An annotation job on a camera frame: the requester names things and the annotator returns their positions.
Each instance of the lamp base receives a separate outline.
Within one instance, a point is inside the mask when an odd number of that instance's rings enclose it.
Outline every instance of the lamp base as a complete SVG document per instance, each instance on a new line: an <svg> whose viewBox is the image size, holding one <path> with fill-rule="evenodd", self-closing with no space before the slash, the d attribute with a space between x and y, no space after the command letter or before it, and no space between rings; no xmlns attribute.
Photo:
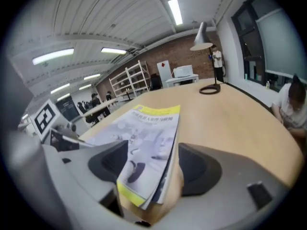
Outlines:
<svg viewBox="0 0 307 230"><path fill-rule="evenodd" d="M201 94L217 94L220 91L221 91L221 86L217 83L208 85L200 89Z"/></svg>

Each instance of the window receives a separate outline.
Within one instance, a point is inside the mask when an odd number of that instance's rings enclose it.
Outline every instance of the window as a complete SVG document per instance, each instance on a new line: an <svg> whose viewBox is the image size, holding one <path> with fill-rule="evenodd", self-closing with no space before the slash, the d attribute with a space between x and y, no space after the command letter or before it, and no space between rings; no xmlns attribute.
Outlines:
<svg viewBox="0 0 307 230"><path fill-rule="evenodd" d="M251 17L248 14L247 10L244 10L239 16L238 21L241 27L241 30L245 30L253 26Z"/></svg>
<svg viewBox="0 0 307 230"><path fill-rule="evenodd" d="M232 17L248 80L279 91L294 74L307 84L307 56L290 18L275 0L247 0Z"/></svg>
<svg viewBox="0 0 307 230"><path fill-rule="evenodd" d="M269 12L280 8L279 4L275 0L254 0L251 5L254 8L258 18L261 18Z"/></svg>
<svg viewBox="0 0 307 230"><path fill-rule="evenodd" d="M253 20L253 11L244 4L233 17L243 52L244 74L247 79L264 84L264 53L261 37Z"/></svg>
<svg viewBox="0 0 307 230"><path fill-rule="evenodd" d="M242 36L245 57L261 56L262 44L255 30Z"/></svg>

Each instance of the brick wall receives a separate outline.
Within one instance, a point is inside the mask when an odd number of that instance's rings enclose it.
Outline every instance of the brick wall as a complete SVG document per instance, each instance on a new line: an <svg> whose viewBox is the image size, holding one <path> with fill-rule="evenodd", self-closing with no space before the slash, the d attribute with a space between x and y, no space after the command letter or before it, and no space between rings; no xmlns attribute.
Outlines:
<svg viewBox="0 0 307 230"><path fill-rule="evenodd" d="M211 42L221 50L221 42L216 32L207 32L207 35ZM156 48L153 48L128 63L124 64L114 72L112 72L107 78L97 85L97 92L102 99L106 98L106 92L111 91L114 96L109 78L113 78L118 75L126 67L131 67L139 61L146 61L150 74L157 73L157 63L168 60L171 71L176 67L185 65L192 65L193 73L199 74L200 79L213 78L212 63L208 58L209 50L190 51L193 46L193 42L196 35L189 35L181 37L165 44L162 44Z"/></svg>

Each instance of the white lamp shade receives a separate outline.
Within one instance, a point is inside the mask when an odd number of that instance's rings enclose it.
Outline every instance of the white lamp shade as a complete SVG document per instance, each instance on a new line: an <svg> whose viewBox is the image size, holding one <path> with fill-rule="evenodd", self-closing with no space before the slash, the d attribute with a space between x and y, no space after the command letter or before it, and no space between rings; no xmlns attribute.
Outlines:
<svg viewBox="0 0 307 230"><path fill-rule="evenodd" d="M206 29L207 29L207 23L202 22L198 30L197 36L194 40L194 46L190 49L191 51L210 48L213 45L213 43L211 43L208 36L206 35Z"/></svg>

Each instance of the curved desk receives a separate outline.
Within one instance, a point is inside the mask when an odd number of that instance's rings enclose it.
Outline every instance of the curved desk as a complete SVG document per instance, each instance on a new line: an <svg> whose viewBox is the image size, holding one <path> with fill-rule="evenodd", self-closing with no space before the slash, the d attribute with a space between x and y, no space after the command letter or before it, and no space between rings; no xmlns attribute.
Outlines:
<svg viewBox="0 0 307 230"><path fill-rule="evenodd" d="M92 115L92 114L95 114L95 113L99 112L100 110L106 108L108 105L113 104L113 103L116 102L116 101L117 101L117 98L108 100L108 101L106 101L106 102L102 102L100 105L95 106L94 108L90 109L90 110L87 111L86 113L82 114L82 117L87 117L87 116L90 116L90 115Z"/></svg>
<svg viewBox="0 0 307 230"><path fill-rule="evenodd" d="M99 122L80 139L94 136L137 104L151 108L181 105L176 148L179 142L184 142L246 156L291 187L303 165L303 156L290 133L259 103L231 86L222 84L221 92L215 95L199 94L199 88L212 83L212 79L200 80L144 93ZM178 154L175 158L163 205L151 203L144 211L120 196L121 205L152 224L161 219L181 195L183 175Z"/></svg>

